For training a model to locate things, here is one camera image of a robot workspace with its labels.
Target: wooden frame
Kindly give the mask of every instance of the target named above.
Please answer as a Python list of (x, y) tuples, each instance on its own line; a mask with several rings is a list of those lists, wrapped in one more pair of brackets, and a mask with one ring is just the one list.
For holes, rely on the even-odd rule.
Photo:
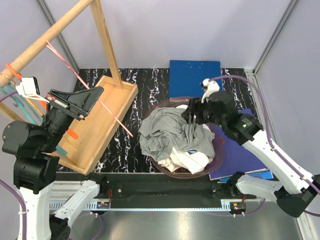
[[(112, 74), (112, 77), (103, 76), (97, 84), (104, 88), (100, 99), (119, 120), (122, 120), (137, 95), (138, 88), (132, 83), (121, 81), (100, 0), (80, 0), (10, 66), (16, 73), (19, 73), (46, 47), (47, 41), (52, 41), (89, 5)], [(14, 77), (7, 68), (4, 69), (0, 74), (1, 88), (10, 81), (5, 76), (10, 79)], [(21, 120), (4, 103), (0, 103), (0, 112), (12, 121)], [(79, 139), (73, 139), (65, 134), (60, 141), (59, 145), (68, 154), (67, 156), (60, 155), (59, 163), (83, 174), (92, 172), (118, 127), (119, 123), (101, 104), (97, 103), (85, 121), (74, 120), (71, 124), (70, 128), (79, 135)]]

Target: gray floor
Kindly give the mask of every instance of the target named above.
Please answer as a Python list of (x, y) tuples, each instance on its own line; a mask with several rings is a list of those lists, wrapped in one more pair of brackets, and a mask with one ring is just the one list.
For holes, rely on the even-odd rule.
[[(248, 212), (257, 203), (248, 203)], [(70, 238), (91, 240), (100, 221), (91, 215), (79, 218)], [(103, 234), (96, 240), (302, 240), (297, 220), (267, 202), (254, 215), (218, 217), (206, 212), (107, 212)]]

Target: black marble table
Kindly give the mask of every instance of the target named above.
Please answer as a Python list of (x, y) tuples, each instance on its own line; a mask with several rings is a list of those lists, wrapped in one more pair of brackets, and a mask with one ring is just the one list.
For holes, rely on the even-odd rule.
[[(121, 78), (125, 82), (137, 84), (138, 94), (123, 118), (123, 124), (132, 132), (130, 137), (121, 127), (104, 151), (95, 172), (112, 173), (155, 173), (158, 170), (149, 158), (142, 155), (139, 146), (138, 129), (143, 116), (155, 104), (168, 99), (169, 68), (130, 68), (119, 69)], [(241, 68), (222, 68), (223, 76), (239, 75), (246, 77)], [(90, 87), (93, 87), (101, 76), (111, 76), (109, 69), (81, 69), (79, 75)], [(223, 90), (231, 93), (234, 104), (239, 110), (250, 108), (257, 117), (251, 90), (247, 83), (238, 79), (224, 79)], [(75, 91), (85, 89), (77, 81)], [(59, 166), (59, 172), (72, 172), (71, 169)]]

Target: wooden base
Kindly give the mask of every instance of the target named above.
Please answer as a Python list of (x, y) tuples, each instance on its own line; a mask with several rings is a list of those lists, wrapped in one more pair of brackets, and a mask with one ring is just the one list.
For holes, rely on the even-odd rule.
[[(123, 89), (119, 89), (108, 76), (101, 77), (97, 86), (104, 88), (100, 100), (121, 121), (138, 94), (138, 87), (123, 81)], [(67, 151), (67, 156), (56, 153), (59, 163), (85, 175), (92, 172), (118, 127), (119, 123), (97, 102), (85, 120), (72, 122), (70, 128), (79, 138), (65, 134), (61, 139), (59, 145)]]

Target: brown plastic bowl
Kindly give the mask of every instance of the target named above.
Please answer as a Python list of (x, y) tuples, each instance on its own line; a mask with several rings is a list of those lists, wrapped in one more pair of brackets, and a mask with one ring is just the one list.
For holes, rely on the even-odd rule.
[[(189, 99), (190, 99), (190, 97), (174, 97), (174, 98), (164, 100), (164, 101), (154, 105), (152, 108), (150, 108), (143, 119), (146, 119), (153, 110), (158, 109), (158, 108), (176, 108), (179, 105), (188, 105)], [(205, 167), (205, 169), (203, 171), (192, 174), (187, 169), (181, 167), (174, 172), (170, 172), (166, 168), (160, 166), (157, 163), (157, 161), (155, 161), (152, 157), (149, 157), (151, 159), (152, 164), (160, 172), (162, 172), (170, 177), (177, 178), (177, 179), (194, 179), (194, 178), (202, 177), (202, 176), (205, 176), (205, 175), (208, 175), (208, 174), (214, 172), (224, 162), (225, 151), (224, 151), (223, 143), (221, 141), (221, 139), (222, 139), (221, 136), (218, 136), (214, 127), (210, 127), (210, 129), (215, 134), (214, 139), (212, 140), (213, 148), (215, 151), (215, 156), (214, 156), (212, 162), (210, 162)]]

